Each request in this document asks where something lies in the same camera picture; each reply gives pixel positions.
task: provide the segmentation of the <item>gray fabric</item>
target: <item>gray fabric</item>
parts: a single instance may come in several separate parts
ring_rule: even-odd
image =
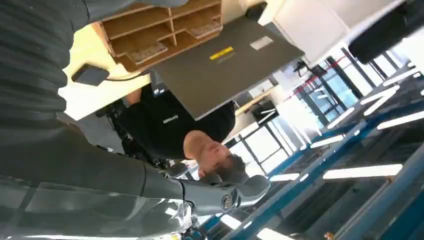
[[[110,13],[120,9],[116,0],[93,2]],[[68,82],[62,69],[74,33],[100,14],[83,0],[2,0],[0,6],[7,23],[0,25],[0,175],[129,195],[169,197],[175,189],[180,198],[155,169],[92,146],[57,119],[66,109],[58,89]]]

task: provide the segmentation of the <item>laptop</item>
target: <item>laptop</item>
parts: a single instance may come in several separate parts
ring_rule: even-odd
[[[153,69],[190,115],[200,120],[303,55],[281,36],[241,17],[226,24],[220,36]]]

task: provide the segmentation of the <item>desk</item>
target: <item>desk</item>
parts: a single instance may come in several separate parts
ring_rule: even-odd
[[[222,0],[224,19],[230,21],[244,15],[252,2]],[[68,76],[68,85],[59,89],[59,95],[66,100],[65,113],[75,120],[80,120],[150,83],[148,75],[124,82],[104,81],[99,86],[79,84],[71,80],[72,75],[85,63],[107,69],[111,79],[126,79],[138,74],[128,73],[121,64],[115,63],[98,27],[98,24],[93,23],[75,33],[70,50],[70,64],[63,70]]]

